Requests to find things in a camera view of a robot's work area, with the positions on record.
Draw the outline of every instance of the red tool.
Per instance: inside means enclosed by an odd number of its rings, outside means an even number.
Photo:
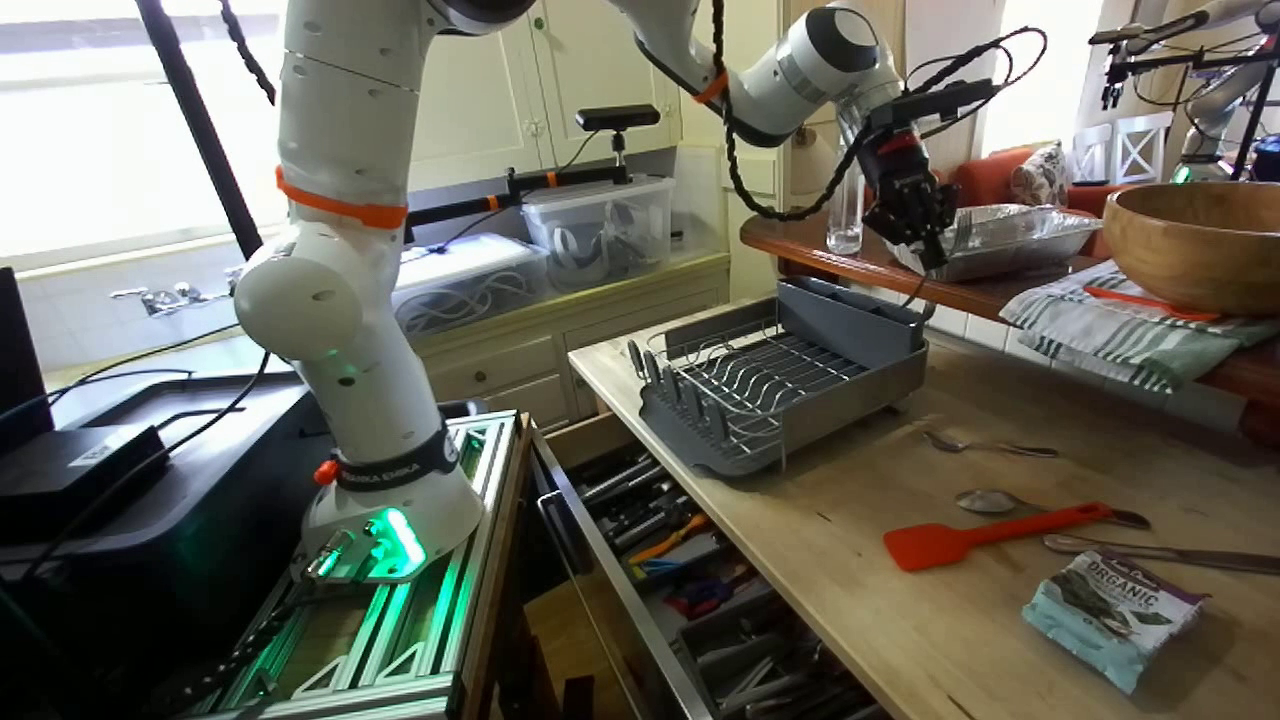
[[[884,532],[884,549],[896,559],[896,568],[923,571],[923,568],[939,568],[939,565],[958,565],[966,555],[966,549],[978,549],[978,544],[1044,535],[1055,529],[1099,523],[1112,516],[1116,516],[1116,509],[1109,509],[1109,505],[1077,505],[1077,509],[1015,516],[1015,520],[978,523],[978,529],[913,523],[913,529]]]

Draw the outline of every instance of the shelf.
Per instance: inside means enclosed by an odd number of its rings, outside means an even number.
[[[899,268],[888,256],[879,234],[866,234],[860,256],[834,256],[834,253],[825,253],[825,230],[828,230],[825,216],[809,216],[799,225],[752,216],[740,229],[740,238],[784,261],[784,268],[802,268],[814,276],[834,276],[834,281],[866,283],[866,287],[921,293],[932,305],[958,309],[958,310],[989,315],[989,320],[1001,320],[1001,309],[1015,293],[1065,276],[1065,272],[1046,272],[1046,276],[991,281],[991,283],[923,283],[921,287],[921,276]],[[1091,265],[1099,265],[1099,256],[1081,256],[1081,261],[1073,261],[1073,272],[1091,268]],[[1248,412],[1239,420],[1239,430],[1248,430],[1251,439],[1261,439],[1266,449],[1280,449],[1280,338],[1266,338],[1266,344],[1257,344],[1248,350],[1229,356],[1201,382],[1242,394]]]

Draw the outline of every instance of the white container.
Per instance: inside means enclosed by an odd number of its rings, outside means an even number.
[[[670,180],[530,192],[523,225],[551,287],[586,287],[670,253]]]

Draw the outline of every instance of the workbench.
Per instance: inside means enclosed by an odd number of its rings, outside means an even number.
[[[1002,487],[1034,509],[1099,500],[1150,520],[1147,532],[1097,523],[1081,535],[1280,553],[1275,455],[927,333],[921,390],[795,451],[784,472],[723,483],[670,455],[641,420],[629,338],[657,333],[576,347],[567,359],[892,717],[1280,711],[1280,576],[1147,565],[1207,598],[1139,690],[1118,696],[1019,614],[1067,555],[1019,538],[952,568],[899,571],[884,553],[888,529],[978,523],[954,509],[965,487]],[[944,451],[927,439],[939,424],[1052,445],[1061,455]]]
[[[1001,320],[1001,309],[1015,293],[1104,261],[1104,256],[1077,256],[1067,268],[1052,268],[1038,276],[985,281],[985,283],[939,283],[939,281],[921,283],[914,272],[899,268],[888,256],[888,247],[877,230],[862,234],[862,247],[857,256],[828,253],[825,234],[828,234],[825,210],[814,210],[799,225],[752,216],[740,229],[740,238],[776,256],[784,272],[814,272],[814,276],[830,276],[844,283],[892,287],[905,296],[921,293],[921,300],[958,309],[958,310],[972,310],[985,320]],[[1242,417],[1239,417],[1239,430],[1263,449],[1280,449],[1280,338],[1266,338],[1266,344],[1257,344],[1248,350],[1229,356],[1201,382],[1248,401]]]

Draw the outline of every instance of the wire rack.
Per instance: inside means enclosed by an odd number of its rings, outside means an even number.
[[[641,417],[678,461],[757,475],[788,451],[896,404],[923,379],[923,338],[905,315],[847,293],[778,287],[631,344]]]

